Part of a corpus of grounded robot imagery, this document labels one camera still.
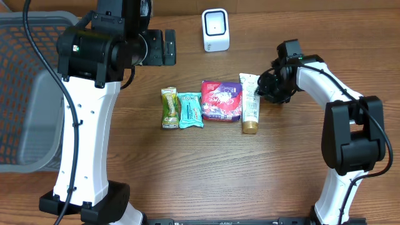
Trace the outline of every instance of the product package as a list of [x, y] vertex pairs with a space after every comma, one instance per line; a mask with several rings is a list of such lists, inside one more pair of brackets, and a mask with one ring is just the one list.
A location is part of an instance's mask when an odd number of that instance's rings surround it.
[[204, 126], [201, 118], [200, 98], [201, 93], [178, 93], [177, 97], [181, 102], [181, 120], [179, 127], [181, 129], [190, 126]]
[[242, 86], [236, 82], [203, 81], [202, 116], [206, 120], [238, 121], [242, 114]]
[[243, 132], [256, 134], [260, 112], [260, 96], [256, 94], [260, 76], [240, 74], [240, 83], [243, 88]]
[[161, 89], [162, 97], [162, 128], [178, 128], [178, 97], [175, 87]]

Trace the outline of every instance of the gray crate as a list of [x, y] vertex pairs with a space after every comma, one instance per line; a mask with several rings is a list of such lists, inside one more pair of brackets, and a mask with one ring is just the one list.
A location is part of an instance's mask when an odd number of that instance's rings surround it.
[[[56, 68], [58, 36], [78, 22], [69, 12], [30, 12], [32, 36]], [[56, 171], [63, 93], [26, 39], [22, 13], [0, 13], [0, 172]]]

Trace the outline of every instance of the snack packet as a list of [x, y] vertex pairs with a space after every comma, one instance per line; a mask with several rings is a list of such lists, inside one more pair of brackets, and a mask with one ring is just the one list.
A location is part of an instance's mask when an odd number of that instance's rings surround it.
[[201, 118], [200, 98], [201, 93], [178, 93], [177, 97], [181, 102], [181, 120], [179, 127], [181, 129], [190, 126], [204, 126]]
[[168, 87], [161, 89], [162, 97], [162, 128], [178, 128], [178, 97], [176, 95], [175, 87]]
[[203, 81], [202, 116], [206, 120], [238, 121], [242, 114], [242, 86], [236, 82]]

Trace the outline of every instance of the white tube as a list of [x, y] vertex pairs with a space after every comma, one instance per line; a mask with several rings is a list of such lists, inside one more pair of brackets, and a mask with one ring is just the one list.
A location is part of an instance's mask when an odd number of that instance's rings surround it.
[[256, 91], [259, 77], [252, 74], [240, 74], [243, 90], [242, 122], [243, 132], [246, 134], [255, 134], [258, 131], [260, 96], [256, 94]]

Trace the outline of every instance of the wooden surface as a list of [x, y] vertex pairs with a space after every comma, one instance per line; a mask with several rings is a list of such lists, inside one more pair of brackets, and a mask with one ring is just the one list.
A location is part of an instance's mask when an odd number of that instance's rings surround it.
[[[139, 67], [116, 103], [111, 122], [109, 179], [131, 186], [132, 205], [150, 218], [267, 219], [307, 216], [327, 173], [320, 149], [323, 111], [305, 92], [289, 104], [262, 101], [259, 132], [241, 123], [161, 130], [160, 89], [200, 91], [202, 80], [239, 81], [261, 74], [276, 46], [298, 38], [306, 54], [324, 58], [349, 87], [383, 100], [395, 149], [392, 169], [362, 182], [350, 215], [370, 224], [400, 224], [400, 12], [395, 9], [230, 15], [231, 47], [205, 53], [199, 16], [155, 17], [153, 29], [175, 29], [177, 64]], [[386, 165], [386, 160], [376, 170]], [[39, 197], [57, 174], [0, 174], [0, 224], [52, 224]], [[79, 224], [67, 216], [63, 224]]]
[[[23, 10], [25, 0], [3, 0], [11, 10]], [[224, 8], [228, 13], [266, 13], [282, 11], [319, 11], [340, 9], [400, 8], [400, 0], [152, 0], [155, 16], [201, 15], [204, 10]], [[84, 16], [95, 10], [98, 0], [35, 0], [32, 11], [69, 11]]]

